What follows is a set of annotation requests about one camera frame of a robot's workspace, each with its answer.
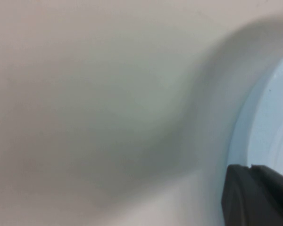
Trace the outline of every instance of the black plastic piece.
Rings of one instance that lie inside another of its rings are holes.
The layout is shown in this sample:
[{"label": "black plastic piece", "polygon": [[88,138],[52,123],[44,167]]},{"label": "black plastic piece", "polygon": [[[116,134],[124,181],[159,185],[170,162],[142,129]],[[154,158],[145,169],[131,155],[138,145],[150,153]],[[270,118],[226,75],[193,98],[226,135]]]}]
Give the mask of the black plastic piece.
[{"label": "black plastic piece", "polygon": [[283,176],[266,166],[230,165],[221,204],[226,226],[283,226]]}]

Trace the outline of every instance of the white plastic surface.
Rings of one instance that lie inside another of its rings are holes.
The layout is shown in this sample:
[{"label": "white plastic surface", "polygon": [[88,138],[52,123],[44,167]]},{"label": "white plastic surface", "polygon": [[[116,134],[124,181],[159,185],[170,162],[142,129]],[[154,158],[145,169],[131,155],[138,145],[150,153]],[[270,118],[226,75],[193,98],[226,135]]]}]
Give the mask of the white plastic surface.
[{"label": "white plastic surface", "polygon": [[266,165],[283,175],[283,59],[257,82],[235,125],[228,164]]},{"label": "white plastic surface", "polygon": [[219,226],[283,0],[0,0],[0,226]]}]

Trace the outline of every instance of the white wall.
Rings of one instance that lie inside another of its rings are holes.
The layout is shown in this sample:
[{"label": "white wall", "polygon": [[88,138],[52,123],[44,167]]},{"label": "white wall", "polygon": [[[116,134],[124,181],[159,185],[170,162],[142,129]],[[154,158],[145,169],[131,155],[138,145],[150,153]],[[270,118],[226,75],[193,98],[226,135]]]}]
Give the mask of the white wall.
[{"label": "white wall", "polygon": [[222,222],[235,115],[283,54],[283,19],[233,33],[283,0],[223,2],[0,0],[0,225]]}]

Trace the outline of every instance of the light blue circular object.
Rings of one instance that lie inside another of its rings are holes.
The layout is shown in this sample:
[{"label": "light blue circular object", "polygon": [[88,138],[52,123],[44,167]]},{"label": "light blue circular object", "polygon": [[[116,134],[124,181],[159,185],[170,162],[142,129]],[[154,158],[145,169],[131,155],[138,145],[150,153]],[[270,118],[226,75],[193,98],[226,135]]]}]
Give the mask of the light blue circular object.
[{"label": "light blue circular object", "polygon": [[283,59],[247,98],[234,128],[228,164],[266,165],[283,175]]}]

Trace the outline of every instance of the black object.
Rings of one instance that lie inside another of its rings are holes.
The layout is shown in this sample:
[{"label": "black object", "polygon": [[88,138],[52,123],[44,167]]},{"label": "black object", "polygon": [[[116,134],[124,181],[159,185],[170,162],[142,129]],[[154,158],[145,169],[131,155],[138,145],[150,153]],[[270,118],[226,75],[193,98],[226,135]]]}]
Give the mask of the black object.
[{"label": "black object", "polygon": [[283,176],[266,166],[230,165],[221,204],[226,226],[283,226]]}]

